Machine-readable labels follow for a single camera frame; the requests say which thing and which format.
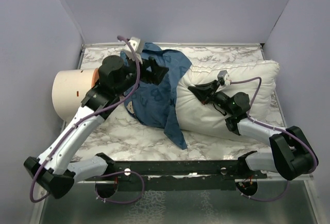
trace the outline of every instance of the robotic arm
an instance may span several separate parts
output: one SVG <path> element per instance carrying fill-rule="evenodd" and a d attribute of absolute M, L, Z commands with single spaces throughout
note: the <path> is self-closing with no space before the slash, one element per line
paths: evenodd
<path fill-rule="evenodd" d="M 112 166 L 112 161 L 103 154 L 81 162 L 70 161 L 92 131 L 115 109 L 117 105 L 113 104 L 120 102 L 120 95 L 134 85 L 139 74 L 141 81 L 158 85 L 169 70 L 159 66 L 152 57 L 141 59 L 144 42 L 131 38 L 129 43 L 130 47 L 126 45 L 124 51 L 127 59 L 135 59 L 136 62 L 127 60 L 128 65 L 124 65 L 119 56 L 105 58 L 98 69 L 98 82 L 87 92 L 62 134 L 37 158 L 29 157 L 24 162 L 34 183 L 38 182 L 56 199 L 64 196 L 74 183 L 103 175 Z"/>
<path fill-rule="evenodd" d="M 260 88 L 261 78 L 250 79 L 257 79 L 259 79 L 260 84 L 252 103 Z M 218 80 L 188 87 L 188 89 L 202 104 L 213 104 L 214 108 L 218 106 L 224 111 L 222 113 L 224 116 L 230 115 L 225 120 L 229 131 L 237 135 L 254 138 L 271 147 L 272 152 L 252 151 L 241 157 L 241 159 L 245 159 L 250 170 L 276 172 L 287 180 L 293 180 L 301 174 L 314 171 L 319 163 L 318 159 L 299 127 L 273 127 L 254 120 L 249 116 L 251 106 L 249 96 L 246 93 L 239 92 L 229 97 L 222 91 L 217 92 L 219 86 L 245 83 L 250 80 L 231 82 L 228 72 L 220 71 Z"/>

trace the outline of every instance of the wall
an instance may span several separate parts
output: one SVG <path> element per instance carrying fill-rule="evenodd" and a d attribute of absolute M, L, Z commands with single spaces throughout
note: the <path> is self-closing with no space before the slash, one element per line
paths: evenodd
<path fill-rule="evenodd" d="M 265 45 L 267 58 L 281 66 L 277 92 L 285 118 L 289 125 L 304 130 L 319 157 L 320 165 L 314 175 L 327 210 L 330 210 L 329 4 L 330 0 L 290 0 Z"/>
<path fill-rule="evenodd" d="M 264 43 L 288 0 L 61 0 L 86 43 Z"/>
<path fill-rule="evenodd" d="M 0 223 L 28 223 L 23 167 L 60 131 L 51 98 L 60 70 L 75 68 L 82 39 L 59 0 L 0 2 Z"/>

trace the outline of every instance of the blue fabric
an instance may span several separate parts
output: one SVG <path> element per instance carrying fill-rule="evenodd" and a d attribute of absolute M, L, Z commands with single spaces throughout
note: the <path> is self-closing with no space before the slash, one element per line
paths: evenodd
<path fill-rule="evenodd" d="M 127 64 L 125 53 L 120 54 Z M 176 87 L 181 77 L 191 66 L 190 60 L 180 51 L 161 50 L 153 43 L 145 43 L 142 58 L 152 56 L 160 66 L 169 68 L 160 85 L 140 82 L 135 93 L 124 102 L 127 105 L 132 102 L 134 114 L 128 113 L 138 119 L 140 123 L 164 129 L 164 134 L 178 147 L 186 149 L 187 144 L 180 130 L 176 118 Z"/>

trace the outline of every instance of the white fabric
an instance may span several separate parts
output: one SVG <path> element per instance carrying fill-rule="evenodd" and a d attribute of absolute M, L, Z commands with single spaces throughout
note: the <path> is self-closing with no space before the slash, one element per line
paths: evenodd
<path fill-rule="evenodd" d="M 258 95 L 252 105 L 250 115 L 258 120 L 264 119 L 268 114 L 271 104 L 271 95 L 275 90 L 275 78 L 279 71 L 279 65 L 275 61 L 260 61 L 242 64 L 223 64 L 218 62 L 193 62 L 176 89 L 176 116 L 183 130 L 190 130 L 201 134 L 216 136 L 225 139 L 246 141 L 243 136 L 238 136 L 228 131 L 225 119 L 220 112 L 214 109 L 212 104 L 203 105 L 189 86 L 209 83 L 217 79 L 220 70 L 227 70 L 232 81 L 243 81 L 260 76 L 262 84 Z M 258 80 L 230 85 L 222 91 L 228 96 L 238 92 L 245 92 L 251 99 L 259 84 Z"/>

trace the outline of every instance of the marble surface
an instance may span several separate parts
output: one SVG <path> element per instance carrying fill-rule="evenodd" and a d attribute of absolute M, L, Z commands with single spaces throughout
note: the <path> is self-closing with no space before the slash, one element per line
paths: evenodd
<path fill-rule="evenodd" d="M 119 55 L 121 46 L 86 48 L 81 68 L 96 68 L 109 55 Z M 192 62 L 220 61 L 243 63 L 263 60 L 259 47 L 165 47 L 182 51 Z M 275 95 L 265 120 L 271 125 L 283 126 L 283 119 Z M 188 149 L 181 150 L 163 133 L 162 129 L 147 127 L 128 115 L 123 105 L 99 126 L 80 147 L 75 161 L 85 160 L 103 152 L 117 161 L 123 160 L 231 160 L 251 151 L 270 150 L 257 141 L 239 142 L 220 139 L 191 131 L 183 131 Z"/>

